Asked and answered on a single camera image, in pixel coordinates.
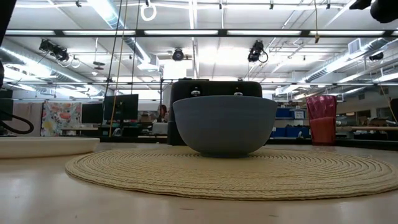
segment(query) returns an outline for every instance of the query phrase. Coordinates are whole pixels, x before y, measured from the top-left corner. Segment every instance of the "hanging ring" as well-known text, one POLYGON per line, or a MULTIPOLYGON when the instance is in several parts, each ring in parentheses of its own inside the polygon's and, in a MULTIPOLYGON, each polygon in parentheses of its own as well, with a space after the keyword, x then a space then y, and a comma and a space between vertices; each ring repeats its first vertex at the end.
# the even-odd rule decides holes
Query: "hanging ring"
POLYGON ((144 21, 151 21, 151 20, 153 20, 153 19, 155 19, 155 17, 156 17, 156 14, 157 14, 157 11, 156 11, 156 6, 154 6, 154 5, 149 5, 149 6, 141 6, 141 18, 144 20, 144 21), (145 16, 145 9, 148 9, 148 8, 152 8, 152 10, 153 10, 153 13, 152 13, 152 15, 150 16, 150 17, 146 17, 145 16))

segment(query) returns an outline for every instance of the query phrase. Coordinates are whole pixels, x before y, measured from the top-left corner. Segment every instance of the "white tray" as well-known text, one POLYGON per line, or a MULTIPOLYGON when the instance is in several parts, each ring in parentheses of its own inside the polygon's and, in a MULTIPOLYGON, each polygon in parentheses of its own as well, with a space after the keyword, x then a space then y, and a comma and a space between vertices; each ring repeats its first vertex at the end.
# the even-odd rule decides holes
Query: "white tray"
POLYGON ((0 158, 66 156, 93 152, 100 139, 68 137, 0 138, 0 158))

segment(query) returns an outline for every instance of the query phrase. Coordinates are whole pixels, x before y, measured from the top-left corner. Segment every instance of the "computer monitor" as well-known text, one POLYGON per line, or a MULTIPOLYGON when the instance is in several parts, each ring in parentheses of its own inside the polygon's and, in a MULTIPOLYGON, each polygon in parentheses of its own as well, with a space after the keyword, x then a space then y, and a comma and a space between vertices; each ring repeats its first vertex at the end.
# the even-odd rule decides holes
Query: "computer monitor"
MULTIPOLYGON (((0 99, 0 110, 12 114, 14 109, 14 100, 12 99, 0 99)), ((0 121, 11 121, 12 116, 6 115, 0 112, 0 121)))
POLYGON ((81 122, 83 124, 100 124, 103 121, 102 103, 88 103, 81 106, 81 122))
MULTIPOLYGON (((114 96, 105 97, 104 119, 112 117, 114 96)), ((113 120, 137 119, 138 118, 138 94, 116 96, 116 106, 113 120)))

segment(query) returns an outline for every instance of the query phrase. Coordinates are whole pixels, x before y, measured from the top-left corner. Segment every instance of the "gray bowl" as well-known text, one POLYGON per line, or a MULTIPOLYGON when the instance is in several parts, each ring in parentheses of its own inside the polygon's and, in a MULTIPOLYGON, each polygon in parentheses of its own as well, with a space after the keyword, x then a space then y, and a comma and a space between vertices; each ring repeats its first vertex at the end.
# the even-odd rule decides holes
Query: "gray bowl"
POLYGON ((208 157, 243 157, 263 146, 277 103, 253 96, 199 96, 173 103, 184 142, 208 157))

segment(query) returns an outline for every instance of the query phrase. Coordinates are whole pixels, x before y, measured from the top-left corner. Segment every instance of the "woven placemat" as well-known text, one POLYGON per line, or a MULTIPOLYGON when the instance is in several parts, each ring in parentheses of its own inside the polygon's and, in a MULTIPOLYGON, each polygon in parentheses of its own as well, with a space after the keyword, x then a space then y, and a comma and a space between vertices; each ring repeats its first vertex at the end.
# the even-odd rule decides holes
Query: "woven placemat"
POLYGON ((187 147, 112 150, 72 159, 68 174, 124 190, 227 200, 296 200, 398 189, 381 161, 320 151, 260 149, 247 158, 202 157, 187 147))

